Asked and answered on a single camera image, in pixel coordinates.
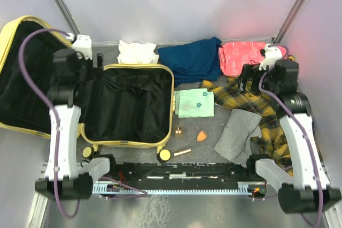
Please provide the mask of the mint green flowered cloth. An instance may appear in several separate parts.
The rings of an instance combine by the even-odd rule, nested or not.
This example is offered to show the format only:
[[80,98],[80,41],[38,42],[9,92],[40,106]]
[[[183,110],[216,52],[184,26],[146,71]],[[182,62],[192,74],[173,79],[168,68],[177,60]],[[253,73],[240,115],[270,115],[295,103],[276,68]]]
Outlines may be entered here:
[[175,91],[175,114],[179,118],[213,117],[214,93],[206,88]]

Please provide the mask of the white garment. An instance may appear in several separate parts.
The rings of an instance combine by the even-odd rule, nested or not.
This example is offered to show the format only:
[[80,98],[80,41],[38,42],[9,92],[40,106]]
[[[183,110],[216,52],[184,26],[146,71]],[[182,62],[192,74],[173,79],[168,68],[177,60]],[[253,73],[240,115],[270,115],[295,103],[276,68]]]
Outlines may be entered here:
[[119,40],[119,64],[157,64],[159,55],[155,53],[157,45],[154,43],[126,43]]

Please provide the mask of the grey garment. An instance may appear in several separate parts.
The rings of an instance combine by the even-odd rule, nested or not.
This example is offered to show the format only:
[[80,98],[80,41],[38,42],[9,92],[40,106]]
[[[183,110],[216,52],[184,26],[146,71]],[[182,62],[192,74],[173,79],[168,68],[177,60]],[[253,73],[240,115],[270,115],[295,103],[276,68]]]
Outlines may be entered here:
[[214,151],[229,162],[246,167],[247,159],[252,154],[250,139],[262,137],[260,121],[260,114],[233,109]]

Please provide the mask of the blue garment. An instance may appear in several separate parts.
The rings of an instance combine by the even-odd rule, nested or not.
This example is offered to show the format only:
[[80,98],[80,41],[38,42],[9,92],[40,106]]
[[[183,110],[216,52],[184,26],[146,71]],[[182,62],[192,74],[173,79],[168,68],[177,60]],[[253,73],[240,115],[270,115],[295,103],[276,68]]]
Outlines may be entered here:
[[202,80],[216,81],[222,74],[219,63],[221,43],[220,39],[212,37],[189,44],[162,47],[158,49],[158,55],[161,64],[173,72],[176,87]]

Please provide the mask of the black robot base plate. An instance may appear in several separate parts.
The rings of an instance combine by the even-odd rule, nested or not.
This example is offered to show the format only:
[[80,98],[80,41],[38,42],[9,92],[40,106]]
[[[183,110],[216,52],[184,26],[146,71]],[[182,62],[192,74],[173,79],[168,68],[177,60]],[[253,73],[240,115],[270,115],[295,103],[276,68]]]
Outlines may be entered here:
[[190,190],[190,189],[236,189],[238,182],[266,181],[233,163],[128,163],[118,164],[111,182],[117,187],[143,191]]

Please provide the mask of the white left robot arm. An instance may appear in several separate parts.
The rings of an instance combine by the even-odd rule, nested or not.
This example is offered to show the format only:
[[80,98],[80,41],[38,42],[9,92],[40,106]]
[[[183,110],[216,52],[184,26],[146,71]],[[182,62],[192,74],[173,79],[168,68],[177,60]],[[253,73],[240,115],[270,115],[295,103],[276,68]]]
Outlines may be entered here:
[[35,190],[54,200],[83,200],[92,195],[94,183],[104,177],[112,180],[118,166],[112,154],[96,155],[83,168],[76,161],[76,141],[85,85],[96,69],[91,59],[73,49],[54,53],[55,69],[48,99],[51,121],[50,153],[44,177],[37,180]]

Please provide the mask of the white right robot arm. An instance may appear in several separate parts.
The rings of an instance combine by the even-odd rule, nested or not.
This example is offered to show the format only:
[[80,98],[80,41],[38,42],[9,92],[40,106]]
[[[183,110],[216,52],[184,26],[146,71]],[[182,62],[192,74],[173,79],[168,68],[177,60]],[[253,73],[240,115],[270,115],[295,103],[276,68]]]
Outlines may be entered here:
[[271,97],[290,151],[293,175],[275,161],[263,156],[250,157],[245,174],[250,180],[264,178],[277,192],[281,209],[287,214],[326,211],[341,200],[341,191],[331,187],[324,172],[313,135],[313,118],[308,98],[299,92],[299,65],[280,59],[274,67],[245,64],[238,78],[239,89],[252,82],[252,92]]

